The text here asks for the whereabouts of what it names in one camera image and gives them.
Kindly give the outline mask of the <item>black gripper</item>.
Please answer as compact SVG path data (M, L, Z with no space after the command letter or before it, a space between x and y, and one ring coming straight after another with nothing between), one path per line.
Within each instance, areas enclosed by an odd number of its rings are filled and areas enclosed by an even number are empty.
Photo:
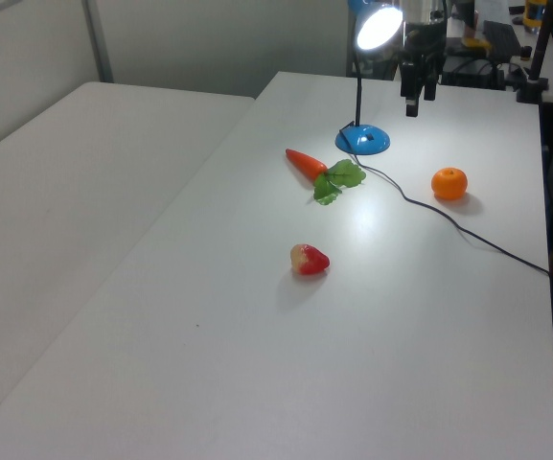
M401 96L405 115L417 117L420 89L425 88L424 100L434 101L438 78L445 60L447 22L403 26L403 49L400 51Z

